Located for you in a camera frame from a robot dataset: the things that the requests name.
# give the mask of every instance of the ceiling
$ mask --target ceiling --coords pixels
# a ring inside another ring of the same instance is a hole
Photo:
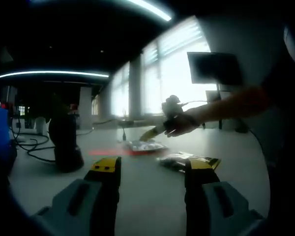
[[[0,62],[0,74],[28,69],[113,74],[183,18],[226,6],[207,3],[199,8],[192,0],[148,2],[172,19],[166,22],[126,0],[4,2],[0,5],[0,46],[6,46],[13,61]]]

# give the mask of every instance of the ceiling light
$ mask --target ceiling light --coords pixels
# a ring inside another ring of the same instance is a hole
[[[169,15],[167,15],[165,12],[161,11],[160,9],[156,8],[155,6],[151,5],[150,3],[147,3],[146,1],[143,1],[143,0],[128,0],[128,1],[149,10],[155,15],[158,15],[159,17],[163,18],[165,21],[171,20],[171,17]]]
[[[109,77],[109,75],[86,73],[86,72],[42,70],[42,71],[24,71],[24,72],[9,73],[5,75],[0,75],[0,78],[7,77],[7,76],[14,76],[14,75],[27,75],[27,74],[67,74],[67,75],[86,75],[86,76],[105,77],[105,78]]]

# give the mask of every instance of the table surface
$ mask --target table surface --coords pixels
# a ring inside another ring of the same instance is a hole
[[[137,140],[151,127],[125,129],[128,140]],[[73,173],[59,173],[52,164],[42,163],[18,150],[10,182],[14,196],[28,214],[50,206],[53,196],[77,178],[83,178],[92,163],[103,155],[91,151],[111,150],[122,139],[121,129],[99,129],[78,136],[84,166]],[[220,158],[216,169],[221,181],[229,182],[255,209],[267,216],[269,180],[261,147],[251,134],[218,129],[196,129],[175,138],[164,134],[155,138],[170,148],[195,155]],[[52,149],[33,154],[53,159]],[[120,201],[115,232],[123,235],[185,235],[184,175],[160,166],[158,155],[122,156]]]

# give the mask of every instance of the computer monitor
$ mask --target computer monitor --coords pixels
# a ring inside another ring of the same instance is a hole
[[[187,54],[193,84],[242,85],[235,55],[196,52]]]

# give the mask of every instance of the black cable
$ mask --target black cable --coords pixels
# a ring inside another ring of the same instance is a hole
[[[82,135],[86,135],[86,134],[90,134],[91,132],[93,132],[94,130],[91,129],[89,132],[85,133],[85,134],[77,134],[76,136],[82,136]]]
[[[260,139],[258,138],[258,136],[255,134],[255,132],[253,132],[251,129],[249,129],[250,133],[252,133],[253,136],[255,136],[255,138],[257,139],[259,145],[260,145],[260,148],[261,148],[261,151],[263,153],[263,155],[265,154],[265,150],[264,150],[264,147],[263,145],[261,144],[261,141]]]
[[[48,137],[48,136],[46,136],[46,135],[40,135],[40,134],[32,134],[32,133],[21,133],[21,132],[20,132],[20,131],[21,131],[21,126],[19,126],[19,131],[18,131],[17,136],[15,136],[15,132],[13,131],[12,127],[13,127],[13,126],[11,125],[11,131],[12,131],[12,135],[13,135],[13,138],[14,138],[15,144],[16,144],[17,146],[19,146],[20,148],[22,148],[23,150],[27,151],[27,154],[28,154],[29,156],[34,157],[34,158],[36,158],[36,159],[38,159],[38,160],[41,160],[41,161],[45,161],[45,162],[55,162],[55,160],[48,160],[48,159],[40,158],[40,157],[38,157],[38,156],[35,156],[35,155],[32,155],[32,154],[31,154],[32,151],[54,148],[54,147],[37,148],[38,145],[45,144],[45,143],[47,143],[47,142],[49,141],[49,137]],[[45,137],[45,138],[47,138],[47,139],[46,139],[45,141],[41,142],[41,143],[38,143],[37,139],[30,139],[30,140],[34,140],[34,141],[36,142],[36,144],[20,144],[20,143],[18,142],[18,140],[17,140],[17,138],[18,138],[18,136],[19,136],[20,134],[23,134],[23,135],[40,136],[40,137]],[[30,146],[30,147],[33,146],[33,148],[31,148],[31,149],[26,149],[26,148],[24,148],[23,146]]]
[[[18,122],[19,124],[21,124],[20,122],[20,116],[17,116],[18,117]],[[97,122],[95,124],[105,124],[105,123],[108,123],[108,122],[111,122],[111,121],[114,121],[114,120],[117,120],[117,119],[110,119],[110,120],[107,120],[107,121],[104,121],[104,122]],[[52,148],[55,148],[55,146],[53,147],[42,147],[42,148],[37,148],[37,146],[39,145],[42,145],[42,144],[45,144],[49,141],[49,137],[46,136],[46,135],[40,135],[40,134],[32,134],[32,133],[20,133],[21,131],[21,126],[19,126],[19,131],[18,131],[18,134],[17,136],[15,136],[15,132],[13,131],[12,129],[12,125],[11,125],[11,131],[12,131],[12,134],[13,134],[13,138],[15,140],[15,143],[17,146],[19,146],[20,148],[22,148],[23,150],[27,151],[27,154],[31,157],[34,157],[36,158],[37,160],[40,160],[40,161],[44,161],[44,162],[48,162],[48,163],[55,163],[55,160],[48,160],[48,159],[44,159],[44,158],[41,158],[41,157],[38,157],[36,155],[33,155],[31,154],[31,152],[33,151],[40,151],[40,150],[46,150],[46,149],[52,149]],[[81,136],[81,135],[87,135],[87,134],[90,134],[91,132],[93,132],[94,130],[90,130],[89,132],[85,133],[85,134],[77,134],[76,136]],[[19,135],[34,135],[34,136],[40,136],[40,137],[45,137],[47,138],[45,141],[41,142],[41,143],[38,143],[38,141],[36,139],[30,139],[30,140],[34,140],[36,141],[36,144],[20,144],[18,141],[17,141],[17,138],[19,137]],[[126,140],[126,134],[125,134],[125,131],[124,131],[124,128],[123,128],[123,136],[122,136],[123,140]],[[23,146],[33,146],[33,148],[31,149],[26,149],[24,148]]]
[[[122,140],[126,141],[127,140],[127,136],[126,136],[126,132],[124,131],[124,127],[122,126],[122,130],[123,130],[123,134],[122,134]]]
[[[105,124],[105,123],[108,123],[108,122],[111,122],[111,121],[114,121],[114,120],[117,120],[117,119],[109,119],[109,120],[104,121],[104,122],[94,122],[93,124]]]
[[[44,159],[44,158],[41,158],[41,157],[38,157],[38,156],[35,156],[33,154],[31,154],[31,152],[33,151],[40,151],[40,150],[46,150],[46,149],[54,149],[55,147],[42,147],[42,148],[35,148],[35,149],[32,149],[32,150],[29,150],[28,151],[28,155],[31,156],[31,157],[34,157],[40,161],[45,161],[45,162],[50,162],[50,163],[55,163],[56,161],[55,160],[48,160],[48,159]]]

